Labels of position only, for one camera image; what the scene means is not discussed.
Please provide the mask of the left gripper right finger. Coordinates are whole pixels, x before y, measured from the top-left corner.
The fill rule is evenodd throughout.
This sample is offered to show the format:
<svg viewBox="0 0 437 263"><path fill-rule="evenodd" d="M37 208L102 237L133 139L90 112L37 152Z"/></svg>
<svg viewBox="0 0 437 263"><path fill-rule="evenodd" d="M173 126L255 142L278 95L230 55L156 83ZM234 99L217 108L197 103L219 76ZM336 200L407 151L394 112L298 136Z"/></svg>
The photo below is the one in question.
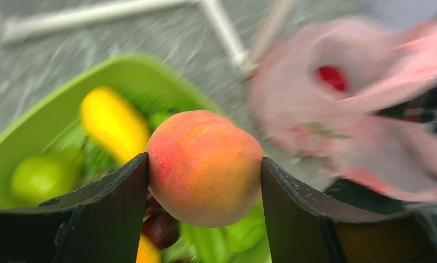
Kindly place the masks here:
<svg viewBox="0 0 437 263"><path fill-rule="evenodd" d="M437 262L437 203L374 213L312 188L268 157L260 180L273 262Z"/></svg>

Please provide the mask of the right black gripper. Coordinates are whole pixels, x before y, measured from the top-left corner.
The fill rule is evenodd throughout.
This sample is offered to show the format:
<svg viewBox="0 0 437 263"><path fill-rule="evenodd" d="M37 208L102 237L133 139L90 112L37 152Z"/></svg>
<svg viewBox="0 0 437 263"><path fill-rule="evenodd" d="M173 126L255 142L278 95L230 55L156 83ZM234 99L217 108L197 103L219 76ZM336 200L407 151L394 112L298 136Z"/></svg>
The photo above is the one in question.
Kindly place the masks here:
<svg viewBox="0 0 437 263"><path fill-rule="evenodd" d="M427 52L433 47L433 53L426 55L423 61L427 63L437 62L437 38L426 37L423 32L409 30L404 33L404 41L419 44L419 47ZM410 122L432 123L432 131L437 133L437 83L420 96L382 109L376 115Z"/></svg>

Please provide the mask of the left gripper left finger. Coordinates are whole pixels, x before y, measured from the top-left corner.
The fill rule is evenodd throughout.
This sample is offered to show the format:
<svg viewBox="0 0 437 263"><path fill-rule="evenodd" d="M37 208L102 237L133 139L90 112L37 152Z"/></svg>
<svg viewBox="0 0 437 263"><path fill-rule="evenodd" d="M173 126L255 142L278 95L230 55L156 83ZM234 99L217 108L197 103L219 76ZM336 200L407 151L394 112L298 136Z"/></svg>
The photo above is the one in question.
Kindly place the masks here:
<svg viewBox="0 0 437 263"><path fill-rule="evenodd" d="M135 262L148 157L36 207L0 210L0 262Z"/></svg>

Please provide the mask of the red fake fruit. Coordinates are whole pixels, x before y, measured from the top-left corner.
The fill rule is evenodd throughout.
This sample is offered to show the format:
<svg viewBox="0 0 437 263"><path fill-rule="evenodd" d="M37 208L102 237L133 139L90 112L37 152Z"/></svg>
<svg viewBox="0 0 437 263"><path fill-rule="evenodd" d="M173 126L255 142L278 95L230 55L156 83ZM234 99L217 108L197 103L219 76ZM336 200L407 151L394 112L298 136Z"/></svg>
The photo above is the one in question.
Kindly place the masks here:
<svg viewBox="0 0 437 263"><path fill-rule="evenodd" d="M348 79L341 69L335 65L323 65L315 70L316 75L334 90L346 93L349 88Z"/></svg>

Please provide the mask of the fake peach orange pink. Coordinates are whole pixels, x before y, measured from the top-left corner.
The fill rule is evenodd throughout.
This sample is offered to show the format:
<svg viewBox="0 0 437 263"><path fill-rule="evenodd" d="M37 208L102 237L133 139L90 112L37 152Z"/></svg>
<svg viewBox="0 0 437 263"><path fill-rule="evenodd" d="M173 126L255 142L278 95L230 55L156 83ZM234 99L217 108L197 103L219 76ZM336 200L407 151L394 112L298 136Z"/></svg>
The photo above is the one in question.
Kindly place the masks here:
<svg viewBox="0 0 437 263"><path fill-rule="evenodd" d="M146 150L151 194L189 225L234 224L260 196L262 147L217 113L196 110L167 118Z"/></svg>

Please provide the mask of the pink plastic bag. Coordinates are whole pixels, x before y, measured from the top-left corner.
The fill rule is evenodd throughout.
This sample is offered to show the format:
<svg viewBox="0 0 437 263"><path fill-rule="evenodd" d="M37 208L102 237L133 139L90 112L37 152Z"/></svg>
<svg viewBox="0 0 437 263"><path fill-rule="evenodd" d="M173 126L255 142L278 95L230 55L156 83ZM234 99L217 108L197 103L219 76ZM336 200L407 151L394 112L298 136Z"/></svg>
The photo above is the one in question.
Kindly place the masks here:
<svg viewBox="0 0 437 263"><path fill-rule="evenodd" d="M391 31L351 16L278 40L251 79L251 105L263 132L293 155L327 158L326 174L393 199L437 202L437 134L376 115L437 83L437 62L423 61L434 48L405 42L409 30L437 38L437 19ZM316 75L323 65L346 75L346 93Z"/></svg>

